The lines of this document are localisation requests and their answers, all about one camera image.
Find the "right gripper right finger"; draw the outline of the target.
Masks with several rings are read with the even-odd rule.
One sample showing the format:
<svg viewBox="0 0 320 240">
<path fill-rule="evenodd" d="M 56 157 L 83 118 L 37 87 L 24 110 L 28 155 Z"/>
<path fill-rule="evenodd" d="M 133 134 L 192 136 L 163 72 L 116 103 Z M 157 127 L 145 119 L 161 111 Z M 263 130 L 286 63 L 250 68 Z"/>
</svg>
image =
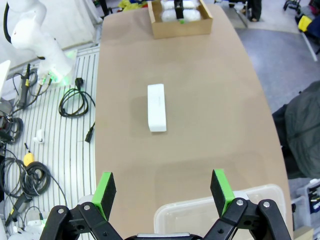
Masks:
<svg viewBox="0 0 320 240">
<path fill-rule="evenodd" d="M 291 236 L 276 202 L 255 204 L 235 197 L 223 169 L 212 171 L 210 190 L 219 215 L 205 240 L 231 240 L 237 230 L 248 230 L 255 240 L 290 240 Z"/>
</svg>

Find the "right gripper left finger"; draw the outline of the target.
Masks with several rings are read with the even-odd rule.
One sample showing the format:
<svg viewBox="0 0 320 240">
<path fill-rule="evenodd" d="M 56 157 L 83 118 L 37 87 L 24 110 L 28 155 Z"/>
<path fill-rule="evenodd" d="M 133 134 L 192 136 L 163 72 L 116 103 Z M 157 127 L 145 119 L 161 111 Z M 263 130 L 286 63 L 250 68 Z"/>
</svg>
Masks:
<svg viewBox="0 0 320 240">
<path fill-rule="evenodd" d="M 65 205 L 53 207 L 41 233 L 41 240 L 77 240 L 90 233 L 95 240 L 121 240 L 109 222 L 116 185 L 112 172 L 104 172 L 92 200 L 73 209 Z"/>
</svg>

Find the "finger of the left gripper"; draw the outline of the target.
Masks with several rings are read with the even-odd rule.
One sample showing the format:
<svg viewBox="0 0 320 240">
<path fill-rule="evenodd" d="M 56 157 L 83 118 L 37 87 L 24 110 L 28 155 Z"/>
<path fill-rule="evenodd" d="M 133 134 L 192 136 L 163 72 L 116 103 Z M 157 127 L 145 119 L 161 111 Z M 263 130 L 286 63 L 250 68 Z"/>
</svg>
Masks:
<svg viewBox="0 0 320 240">
<path fill-rule="evenodd" d="M 184 24 L 184 5 L 183 5 L 183 0 L 174 0 L 174 10 L 175 10 L 175 15 L 176 19 L 181 23 Z"/>
</svg>

